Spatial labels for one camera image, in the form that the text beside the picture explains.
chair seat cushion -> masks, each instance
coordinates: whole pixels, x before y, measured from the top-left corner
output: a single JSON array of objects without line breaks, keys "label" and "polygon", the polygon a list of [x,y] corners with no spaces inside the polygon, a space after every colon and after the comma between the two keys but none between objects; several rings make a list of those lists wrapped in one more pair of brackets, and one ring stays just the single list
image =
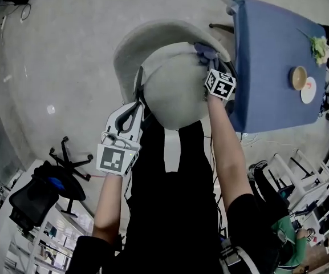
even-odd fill
[{"label": "chair seat cushion", "polygon": [[164,128],[177,130],[207,115],[206,76],[207,67],[199,64],[195,53],[176,55],[150,75],[144,97]]}]

wooden bowl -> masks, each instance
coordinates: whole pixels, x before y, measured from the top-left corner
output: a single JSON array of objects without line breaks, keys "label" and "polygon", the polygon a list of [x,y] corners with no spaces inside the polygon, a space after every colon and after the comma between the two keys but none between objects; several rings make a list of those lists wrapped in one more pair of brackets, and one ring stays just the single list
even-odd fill
[{"label": "wooden bowl", "polygon": [[304,88],[307,79],[306,69],[302,66],[297,66],[290,71],[290,82],[294,89],[301,90]]}]

table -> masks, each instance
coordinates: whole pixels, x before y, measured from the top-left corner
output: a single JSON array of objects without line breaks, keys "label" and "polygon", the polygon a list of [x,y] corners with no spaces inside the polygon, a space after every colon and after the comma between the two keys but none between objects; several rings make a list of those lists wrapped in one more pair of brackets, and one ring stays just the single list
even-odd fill
[{"label": "table", "polygon": [[[312,56],[310,37],[324,28],[296,13],[257,0],[227,0],[235,30],[238,73],[230,121],[237,132],[256,133],[313,123],[317,120],[326,78]],[[303,66],[316,81],[310,104],[292,88],[289,72]]]}]

black sleeve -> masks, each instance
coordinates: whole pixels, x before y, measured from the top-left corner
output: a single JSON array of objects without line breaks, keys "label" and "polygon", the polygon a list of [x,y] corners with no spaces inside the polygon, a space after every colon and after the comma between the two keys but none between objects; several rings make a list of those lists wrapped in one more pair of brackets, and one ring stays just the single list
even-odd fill
[{"label": "black sleeve", "polygon": [[108,242],[92,236],[80,236],[73,251],[67,274],[97,274],[100,267],[103,272],[110,269],[115,250]]},{"label": "black sleeve", "polygon": [[277,266],[278,245],[254,195],[237,197],[229,206],[227,218],[231,243],[250,256],[260,273],[273,273]]}]

green shirt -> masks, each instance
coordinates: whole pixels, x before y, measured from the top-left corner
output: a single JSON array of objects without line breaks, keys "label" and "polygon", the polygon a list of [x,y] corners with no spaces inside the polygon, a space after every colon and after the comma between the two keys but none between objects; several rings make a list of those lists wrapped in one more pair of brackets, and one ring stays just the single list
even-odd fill
[{"label": "green shirt", "polygon": [[[294,254],[291,259],[282,266],[297,266],[301,264],[306,254],[306,237],[302,239],[296,238],[296,232],[294,227],[292,226],[291,219],[289,216],[285,216],[278,220],[275,224],[272,225],[272,229],[274,232],[277,232],[281,229],[287,236],[287,239],[293,244]],[[277,269],[275,273],[290,273],[291,271],[287,271],[284,269]]]}]

